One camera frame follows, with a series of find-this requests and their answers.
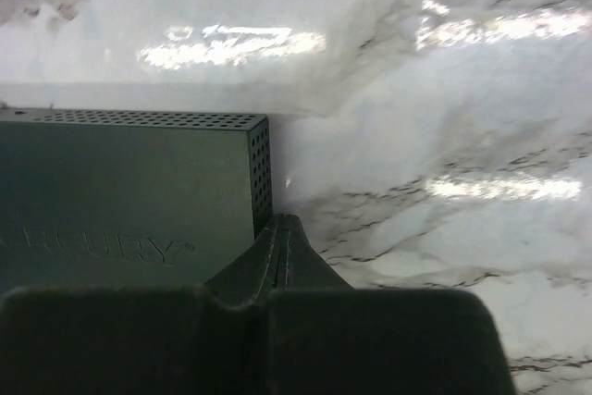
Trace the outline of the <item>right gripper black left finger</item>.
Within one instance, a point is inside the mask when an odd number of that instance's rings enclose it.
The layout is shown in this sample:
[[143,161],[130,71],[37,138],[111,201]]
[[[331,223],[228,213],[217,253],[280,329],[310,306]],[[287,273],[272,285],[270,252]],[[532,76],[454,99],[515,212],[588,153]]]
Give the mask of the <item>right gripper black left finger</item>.
[[281,257],[290,234],[289,222],[284,215],[273,216],[253,245],[203,287],[219,302],[233,308],[264,301],[277,286]]

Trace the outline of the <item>black network switch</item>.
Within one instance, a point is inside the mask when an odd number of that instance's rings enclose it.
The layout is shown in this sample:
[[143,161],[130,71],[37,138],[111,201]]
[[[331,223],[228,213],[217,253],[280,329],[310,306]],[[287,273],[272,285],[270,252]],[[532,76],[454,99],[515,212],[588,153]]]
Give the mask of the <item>black network switch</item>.
[[200,284],[272,214],[264,115],[1,113],[2,290]]

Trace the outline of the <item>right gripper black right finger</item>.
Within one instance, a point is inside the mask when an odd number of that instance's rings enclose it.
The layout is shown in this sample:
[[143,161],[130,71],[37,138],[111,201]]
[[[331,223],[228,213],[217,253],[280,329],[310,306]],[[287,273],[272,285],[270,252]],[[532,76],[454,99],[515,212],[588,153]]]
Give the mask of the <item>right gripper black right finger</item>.
[[351,290],[347,283],[311,246],[301,220],[277,217],[278,251],[275,288],[278,290]]

